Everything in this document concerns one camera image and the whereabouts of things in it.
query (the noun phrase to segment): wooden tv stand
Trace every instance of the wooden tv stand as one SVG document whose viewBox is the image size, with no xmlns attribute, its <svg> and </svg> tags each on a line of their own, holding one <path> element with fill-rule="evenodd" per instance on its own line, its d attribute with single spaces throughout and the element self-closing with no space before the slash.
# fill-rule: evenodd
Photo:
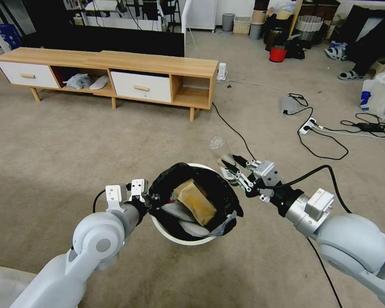
<svg viewBox="0 0 385 308">
<path fill-rule="evenodd" d="M 111 98 L 146 101 L 190 108 L 210 109 L 215 92 L 218 61 L 155 56 L 116 51 L 85 52 L 42 48 L 18 48 L 0 55 L 0 69 L 14 85 L 36 89 L 84 92 Z M 69 89 L 67 81 L 77 73 L 88 73 L 95 80 L 108 75 L 100 90 Z"/>
</svg>

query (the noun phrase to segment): drawer handle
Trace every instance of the drawer handle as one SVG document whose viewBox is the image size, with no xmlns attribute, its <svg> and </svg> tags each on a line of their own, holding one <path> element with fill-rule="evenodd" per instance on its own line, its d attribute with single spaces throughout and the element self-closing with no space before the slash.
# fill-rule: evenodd
<svg viewBox="0 0 385 308">
<path fill-rule="evenodd" d="M 134 89 L 136 89 L 136 90 L 141 90 L 141 91 L 146 91 L 146 92 L 149 92 L 149 91 L 150 91 L 150 88 L 148 88 L 148 87 L 143 87 L 143 86 L 138 86 L 138 85 L 134 85 Z"/>
<path fill-rule="evenodd" d="M 35 79 L 36 77 L 32 74 L 21 74 L 23 78 Z"/>
</svg>

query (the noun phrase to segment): plastic bottle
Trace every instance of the plastic bottle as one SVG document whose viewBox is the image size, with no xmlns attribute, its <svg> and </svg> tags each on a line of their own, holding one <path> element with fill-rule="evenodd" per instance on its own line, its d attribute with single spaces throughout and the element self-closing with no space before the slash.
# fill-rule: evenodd
<svg viewBox="0 0 385 308">
<path fill-rule="evenodd" d="M 221 160 L 225 160 L 231 165 L 236 165 L 234 158 L 232 157 L 230 147 L 228 146 L 227 139 L 221 136 L 214 136 L 210 139 L 210 151 L 214 158 L 217 160 L 217 164 L 221 169 L 222 176 L 226 179 L 230 185 L 237 186 L 238 183 L 235 180 L 235 176 L 226 168 Z"/>
</svg>

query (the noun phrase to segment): charger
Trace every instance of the charger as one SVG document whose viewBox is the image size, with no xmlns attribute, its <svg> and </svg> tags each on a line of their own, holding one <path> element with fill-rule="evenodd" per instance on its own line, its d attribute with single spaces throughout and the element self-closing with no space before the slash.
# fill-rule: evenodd
<svg viewBox="0 0 385 308">
<path fill-rule="evenodd" d="M 378 123 L 355 123 L 351 126 L 359 128 L 361 131 L 369 133 L 382 133 L 384 129 Z"/>
</svg>

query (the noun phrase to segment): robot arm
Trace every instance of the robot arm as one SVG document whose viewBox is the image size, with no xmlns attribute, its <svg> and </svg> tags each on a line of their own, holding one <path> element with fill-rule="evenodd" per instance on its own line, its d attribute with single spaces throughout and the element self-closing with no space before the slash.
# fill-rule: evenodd
<svg viewBox="0 0 385 308">
<path fill-rule="evenodd" d="M 127 202 L 127 189 L 131 195 Z M 147 181 L 106 186 L 108 208 L 88 215 L 76 227 L 73 248 L 52 259 L 38 273 L 11 308 L 74 308 L 86 291 L 86 282 L 96 270 L 111 266 L 143 216 L 147 213 Z"/>
<path fill-rule="evenodd" d="M 332 193 L 319 188 L 308 197 L 303 191 L 292 189 L 283 184 L 273 162 L 233 157 L 252 171 L 246 177 L 236 166 L 222 161 L 247 197 L 274 204 L 296 230 L 316 241 L 322 259 L 355 278 L 385 305 L 385 234 L 376 224 L 351 213 L 330 216 Z"/>
</svg>

